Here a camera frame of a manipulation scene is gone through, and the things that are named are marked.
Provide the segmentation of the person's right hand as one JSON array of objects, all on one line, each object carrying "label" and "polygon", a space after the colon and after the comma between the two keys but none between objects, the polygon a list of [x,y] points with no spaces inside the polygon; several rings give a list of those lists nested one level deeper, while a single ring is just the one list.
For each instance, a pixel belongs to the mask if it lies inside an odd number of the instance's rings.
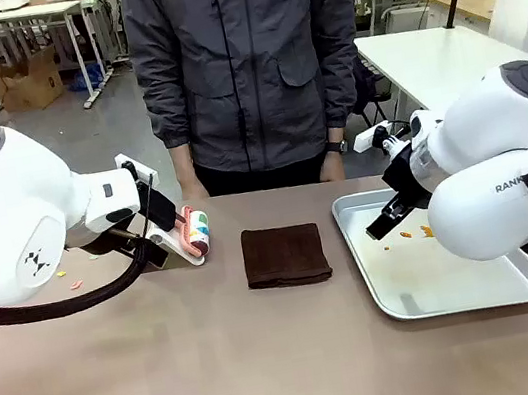
[{"label": "person's right hand", "polygon": [[206,187],[199,181],[198,177],[193,176],[180,180],[180,189],[183,200],[192,201],[198,199],[209,198],[210,195]]}]

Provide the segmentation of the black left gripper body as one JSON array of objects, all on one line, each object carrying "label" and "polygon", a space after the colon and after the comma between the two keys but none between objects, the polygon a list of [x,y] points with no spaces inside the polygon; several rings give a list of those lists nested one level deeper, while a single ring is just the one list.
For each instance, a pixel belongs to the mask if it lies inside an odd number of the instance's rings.
[{"label": "black left gripper body", "polygon": [[136,187],[140,199],[139,213],[144,217],[144,232],[151,224],[165,232],[173,230],[178,215],[175,204],[149,184],[137,181]]}]

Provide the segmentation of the person's left hand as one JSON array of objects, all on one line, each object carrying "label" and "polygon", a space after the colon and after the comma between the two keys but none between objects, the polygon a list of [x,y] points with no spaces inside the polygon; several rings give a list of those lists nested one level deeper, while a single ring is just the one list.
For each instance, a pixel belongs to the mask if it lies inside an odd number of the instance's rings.
[{"label": "person's left hand", "polygon": [[335,182],[346,179],[341,153],[334,151],[326,153],[321,165],[319,178],[321,182]]}]

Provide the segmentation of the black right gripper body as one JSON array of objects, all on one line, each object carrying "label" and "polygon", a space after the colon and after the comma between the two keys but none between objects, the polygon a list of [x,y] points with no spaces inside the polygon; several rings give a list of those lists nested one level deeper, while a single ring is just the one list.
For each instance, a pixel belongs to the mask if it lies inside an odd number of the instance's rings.
[{"label": "black right gripper body", "polygon": [[383,181],[395,191],[391,202],[396,207],[410,207],[428,204],[432,193],[417,181],[411,170],[412,147],[406,145],[394,156],[383,174]]}]

